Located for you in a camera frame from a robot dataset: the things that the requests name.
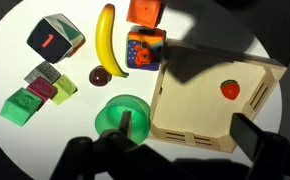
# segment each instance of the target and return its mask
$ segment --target white table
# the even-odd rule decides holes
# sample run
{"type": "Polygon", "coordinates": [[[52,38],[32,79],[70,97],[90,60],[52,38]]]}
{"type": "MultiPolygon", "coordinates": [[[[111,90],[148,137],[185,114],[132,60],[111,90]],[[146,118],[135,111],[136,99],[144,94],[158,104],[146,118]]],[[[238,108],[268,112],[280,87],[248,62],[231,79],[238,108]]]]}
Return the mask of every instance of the white table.
{"type": "MultiPolygon", "coordinates": [[[[168,38],[186,37],[186,40],[202,45],[268,56],[249,30],[213,1],[193,1],[194,5],[189,6],[184,3],[179,4],[180,9],[183,5],[185,11],[188,7],[196,8],[191,9],[192,15],[168,7],[165,9],[158,27],[167,31],[168,38]]],[[[85,45],[73,57],[54,66],[78,86],[76,94],[59,106],[48,101],[24,127],[0,116],[0,147],[34,179],[50,177],[71,138],[98,138],[94,118],[110,98],[119,94],[133,94],[150,104],[157,72],[127,69],[124,63],[126,35],[133,25],[125,21],[128,6],[128,0],[25,0],[1,20],[0,110],[5,99],[20,87],[27,86],[23,78],[43,61],[26,44],[29,33],[42,17],[63,13],[86,37],[85,45]],[[94,34],[98,15],[108,2],[116,6],[114,52],[119,64],[130,76],[127,79],[113,77],[107,86],[94,87],[88,81],[90,71],[100,64],[96,56],[94,34]]],[[[277,85],[254,122],[263,130],[277,132],[281,111],[281,91],[277,85]]],[[[246,165],[251,164],[240,148],[236,148],[233,154],[227,154],[159,141],[146,140],[145,143],[169,160],[177,157],[230,158],[246,165]]],[[[106,174],[97,177],[108,178],[106,174]]]]}

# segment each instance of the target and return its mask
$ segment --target gray block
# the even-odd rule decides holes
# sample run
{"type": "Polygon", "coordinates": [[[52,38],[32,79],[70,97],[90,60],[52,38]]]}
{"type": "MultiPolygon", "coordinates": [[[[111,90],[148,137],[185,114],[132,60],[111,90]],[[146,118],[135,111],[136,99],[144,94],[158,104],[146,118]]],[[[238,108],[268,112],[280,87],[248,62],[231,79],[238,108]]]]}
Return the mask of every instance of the gray block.
{"type": "Polygon", "coordinates": [[[43,61],[36,66],[24,80],[29,84],[32,83],[37,77],[46,79],[49,83],[53,84],[61,74],[47,61],[43,61]]]}

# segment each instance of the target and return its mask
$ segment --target wooden tray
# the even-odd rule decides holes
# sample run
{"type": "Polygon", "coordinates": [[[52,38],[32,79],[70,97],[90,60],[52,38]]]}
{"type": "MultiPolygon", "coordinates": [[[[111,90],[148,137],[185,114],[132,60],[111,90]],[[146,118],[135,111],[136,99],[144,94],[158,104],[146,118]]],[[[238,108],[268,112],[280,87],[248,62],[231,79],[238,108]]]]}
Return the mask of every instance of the wooden tray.
{"type": "Polygon", "coordinates": [[[286,67],[269,58],[236,54],[168,39],[151,104],[149,138],[233,152],[231,116],[253,120],[286,67]],[[221,83],[235,80],[240,93],[225,98],[221,83]]]}

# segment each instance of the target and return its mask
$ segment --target green bowl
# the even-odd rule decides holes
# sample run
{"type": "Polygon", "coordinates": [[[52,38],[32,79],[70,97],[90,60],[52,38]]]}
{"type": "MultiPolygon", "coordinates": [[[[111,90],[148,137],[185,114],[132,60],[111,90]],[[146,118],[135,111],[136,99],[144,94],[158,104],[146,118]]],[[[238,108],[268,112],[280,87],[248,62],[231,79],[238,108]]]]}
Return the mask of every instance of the green bowl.
{"type": "Polygon", "coordinates": [[[98,134],[107,129],[117,129],[124,111],[132,112],[131,140],[142,143],[148,136],[149,105],[133,95],[119,95],[109,100],[106,106],[98,113],[95,119],[95,128],[98,134]]]}

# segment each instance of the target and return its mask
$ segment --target banana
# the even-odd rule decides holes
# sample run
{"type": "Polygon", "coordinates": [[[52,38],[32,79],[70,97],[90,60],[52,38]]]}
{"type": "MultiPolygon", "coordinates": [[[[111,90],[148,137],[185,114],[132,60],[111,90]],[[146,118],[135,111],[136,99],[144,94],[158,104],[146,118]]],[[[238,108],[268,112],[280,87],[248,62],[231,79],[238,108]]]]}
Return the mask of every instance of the banana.
{"type": "Polygon", "coordinates": [[[112,33],[115,19],[115,6],[106,4],[100,13],[96,26],[96,52],[99,61],[107,72],[113,76],[126,78],[128,73],[124,72],[116,61],[113,45],[112,33]]]}

